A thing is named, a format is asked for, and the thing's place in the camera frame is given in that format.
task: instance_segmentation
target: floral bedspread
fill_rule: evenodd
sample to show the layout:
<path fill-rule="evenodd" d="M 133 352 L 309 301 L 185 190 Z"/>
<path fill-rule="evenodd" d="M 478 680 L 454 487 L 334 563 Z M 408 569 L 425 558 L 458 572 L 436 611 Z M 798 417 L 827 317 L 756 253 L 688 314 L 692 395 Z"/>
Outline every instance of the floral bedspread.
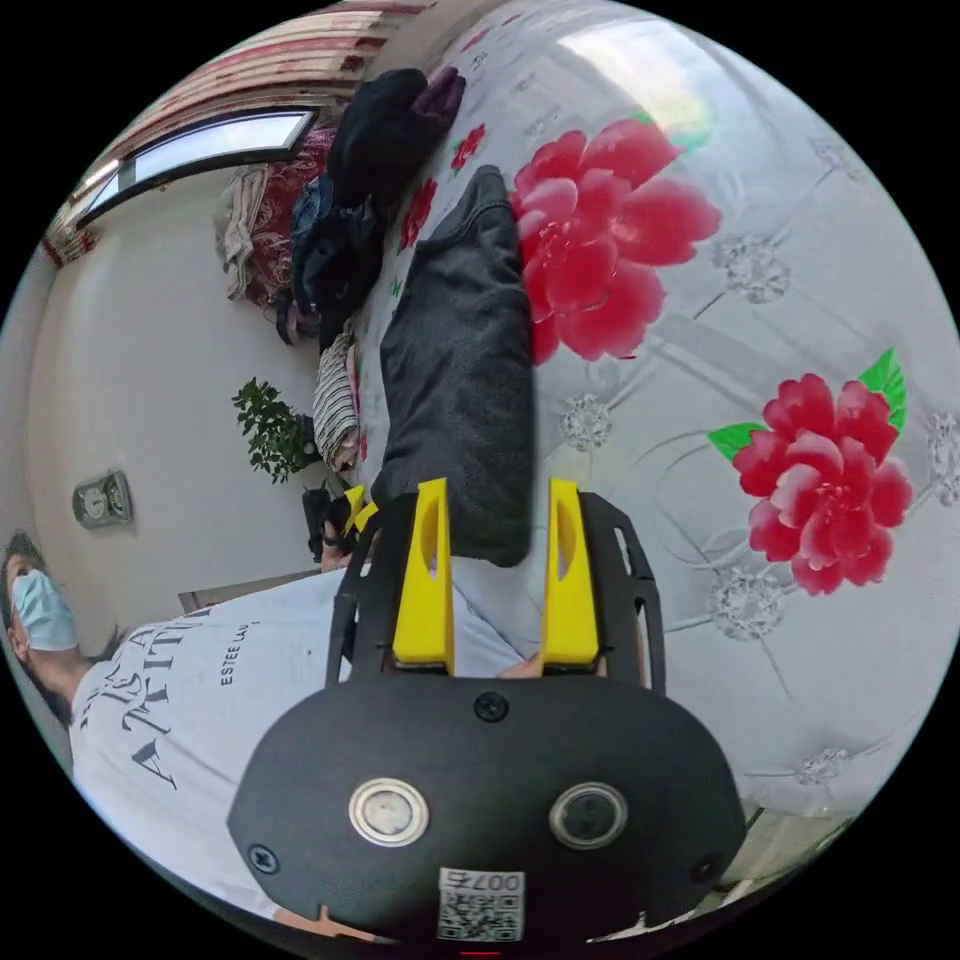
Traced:
<path fill-rule="evenodd" d="M 600 493 L 656 575 L 668 694 L 744 796 L 859 811 L 960 624 L 960 346 L 916 239 L 802 102 L 651 15 L 517 0 L 445 62 L 460 116 L 357 323 L 360 482 L 413 247 L 496 164 L 533 311 L 540 515 L 519 571 L 458 561 L 458 585 L 532 652 L 547 482 Z"/>

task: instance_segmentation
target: white t-shirt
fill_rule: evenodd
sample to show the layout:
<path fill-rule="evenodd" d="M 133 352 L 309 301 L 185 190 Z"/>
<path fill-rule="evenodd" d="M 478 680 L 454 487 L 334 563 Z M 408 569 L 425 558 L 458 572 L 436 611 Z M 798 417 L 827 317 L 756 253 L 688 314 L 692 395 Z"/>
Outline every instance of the white t-shirt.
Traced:
<path fill-rule="evenodd" d="M 73 704 L 74 783 L 103 820 L 171 873 L 265 917 L 278 908 L 234 847 L 227 815 L 263 735 L 323 689 L 344 574 L 142 627 L 88 671 Z M 454 618 L 458 676 L 521 661 L 456 590 Z"/>

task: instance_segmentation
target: sticker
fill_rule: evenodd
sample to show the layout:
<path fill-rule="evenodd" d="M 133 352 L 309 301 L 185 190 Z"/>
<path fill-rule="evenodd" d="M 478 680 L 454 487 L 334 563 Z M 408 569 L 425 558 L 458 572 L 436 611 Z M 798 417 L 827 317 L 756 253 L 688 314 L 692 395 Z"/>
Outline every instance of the sticker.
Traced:
<path fill-rule="evenodd" d="M 524 876 L 441 868 L 437 939 L 522 939 Z"/>

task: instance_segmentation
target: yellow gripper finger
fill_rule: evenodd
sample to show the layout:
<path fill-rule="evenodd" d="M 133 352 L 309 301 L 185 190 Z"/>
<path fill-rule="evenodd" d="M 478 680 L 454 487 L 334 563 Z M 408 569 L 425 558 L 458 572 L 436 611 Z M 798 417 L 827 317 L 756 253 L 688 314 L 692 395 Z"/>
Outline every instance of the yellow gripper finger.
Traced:
<path fill-rule="evenodd" d="M 580 494 L 575 483 L 551 479 L 541 664 L 545 672 L 551 667 L 589 671 L 599 653 Z"/>
<path fill-rule="evenodd" d="M 400 666 L 442 664 L 451 677 L 454 675 L 453 577 L 446 479 L 419 485 L 393 655 Z"/>
<path fill-rule="evenodd" d="M 364 506 L 363 487 L 351 487 L 345 496 L 350 504 L 350 517 L 344 533 L 349 533 L 353 527 L 357 528 L 357 533 L 363 533 L 367 521 L 377 512 L 377 505 L 371 500 Z"/>

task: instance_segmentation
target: white wall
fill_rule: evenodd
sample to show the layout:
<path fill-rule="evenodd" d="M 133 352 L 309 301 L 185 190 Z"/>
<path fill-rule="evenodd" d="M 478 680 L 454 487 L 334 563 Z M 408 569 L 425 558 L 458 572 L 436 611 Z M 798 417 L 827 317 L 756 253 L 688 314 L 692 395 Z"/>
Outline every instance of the white wall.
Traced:
<path fill-rule="evenodd" d="M 17 287 L 0 333 L 0 549 L 17 527 L 26 530 L 43 549 L 43 541 L 37 536 L 34 505 L 27 484 L 24 424 L 30 367 L 44 306 L 56 272 L 53 262 L 38 249 Z M 40 732 L 60 763 L 66 764 L 69 758 L 66 731 L 54 719 L 23 670 L 14 665 L 9 646 L 5 642 L 0 645 Z"/>
<path fill-rule="evenodd" d="M 37 528 L 90 649 L 115 624 L 180 612 L 178 594 L 313 566 L 300 506 L 317 467 L 273 486 L 247 461 L 230 398 L 266 378 L 309 412 L 316 347 L 285 346 L 224 294 L 213 209 L 230 171 L 191 177 L 102 218 L 57 276 L 30 384 Z M 135 523 L 84 530 L 75 485 L 120 467 Z"/>

